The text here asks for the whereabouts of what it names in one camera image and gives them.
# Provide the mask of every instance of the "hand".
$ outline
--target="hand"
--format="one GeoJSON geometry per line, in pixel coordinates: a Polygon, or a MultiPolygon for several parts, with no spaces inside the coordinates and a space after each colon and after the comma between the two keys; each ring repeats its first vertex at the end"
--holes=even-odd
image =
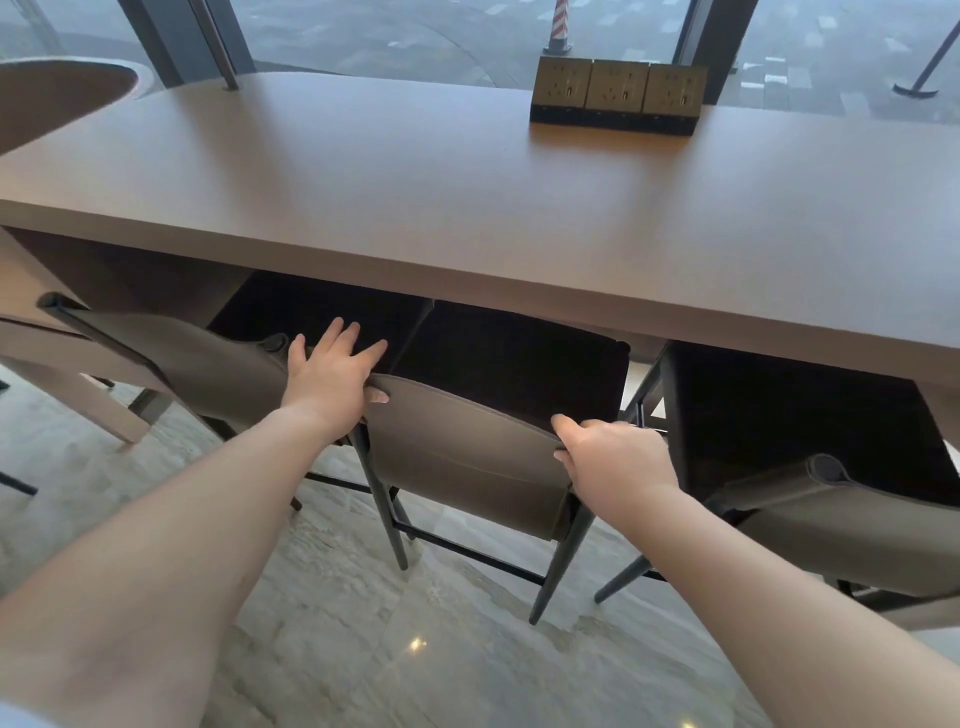
{"type": "Polygon", "coordinates": [[[287,389],[280,408],[305,414],[330,442],[356,426],[364,401],[387,401],[380,390],[364,389],[371,370],[387,350],[387,342],[380,340],[351,355],[359,333],[359,324],[344,329],[344,320],[337,317],[309,358],[303,334],[297,335],[287,354],[287,389]]]}
{"type": "Polygon", "coordinates": [[[566,448],[554,454],[574,492],[621,533],[636,524],[648,495],[680,491],[666,443],[655,430],[599,420],[580,426],[566,415],[554,415],[551,422],[566,448]]]}

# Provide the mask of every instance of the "window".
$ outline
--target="window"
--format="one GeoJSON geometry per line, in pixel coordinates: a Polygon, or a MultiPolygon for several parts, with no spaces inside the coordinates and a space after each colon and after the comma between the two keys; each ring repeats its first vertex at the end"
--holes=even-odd
{"type": "Polygon", "coordinates": [[[884,120],[960,123],[960,46],[909,89],[960,20],[940,0],[759,0],[720,105],[884,120]]]}
{"type": "MultiPolygon", "coordinates": [[[[532,88],[555,0],[233,0],[258,70],[532,88]]],[[[570,55],[669,62],[687,0],[569,0],[570,55]]]]}
{"type": "Polygon", "coordinates": [[[0,0],[0,59],[84,56],[151,67],[116,0],[0,0]]]}

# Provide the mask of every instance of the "power outlet strip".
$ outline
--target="power outlet strip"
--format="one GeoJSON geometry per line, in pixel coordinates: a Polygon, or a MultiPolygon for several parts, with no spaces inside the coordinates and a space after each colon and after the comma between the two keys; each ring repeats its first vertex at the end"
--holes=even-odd
{"type": "Polygon", "coordinates": [[[530,121],[689,136],[706,84],[701,66],[541,58],[530,121]]]}

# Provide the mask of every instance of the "red and white striped pole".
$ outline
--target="red and white striped pole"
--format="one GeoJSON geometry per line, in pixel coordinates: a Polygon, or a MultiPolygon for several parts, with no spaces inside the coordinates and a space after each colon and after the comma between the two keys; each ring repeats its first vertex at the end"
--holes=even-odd
{"type": "Polygon", "coordinates": [[[543,53],[547,56],[565,56],[573,47],[566,40],[566,7],[567,0],[557,0],[557,7],[553,11],[550,42],[543,48],[543,53]]]}

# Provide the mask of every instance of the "chair footrest bar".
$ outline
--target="chair footrest bar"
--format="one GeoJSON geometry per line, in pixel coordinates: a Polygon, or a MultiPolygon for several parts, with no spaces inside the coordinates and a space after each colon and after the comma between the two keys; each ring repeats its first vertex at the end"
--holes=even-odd
{"type": "Polygon", "coordinates": [[[441,536],[430,533],[429,531],[424,531],[421,528],[410,525],[409,523],[404,523],[403,521],[397,521],[394,519],[394,528],[397,531],[403,531],[404,533],[412,534],[419,539],[423,539],[428,544],[446,548],[447,550],[453,551],[454,553],[459,553],[461,556],[466,556],[468,559],[479,561],[481,564],[486,564],[494,569],[500,569],[501,571],[506,571],[513,576],[519,576],[521,579],[526,579],[527,581],[532,582],[539,587],[543,586],[543,583],[546,581],[546,577],[541,576],[538,573],[533,573],[527,569],[522,569],[514,564],[508,564],[506,561],[500,561],[500,559],[495,559],[492,556],[481,553],[480,551],[474,551],[472,548],[461,546],[456,542],[449,541],[441,536]]]}
{"type": "Polygon", "coordinates": [[[327,485],[336,485],[340,488],[346,488],[349,491],[356,491],[357,493],[369,493],[370,487],[363,485],[362,483],[353,483],[349,480],[341,480],[339,477],[330,477],[329,475],[320,475],[318,473],[307,473],[303,476],[307,480],[316,480],[318,483],[326,483],[327,485]]]}

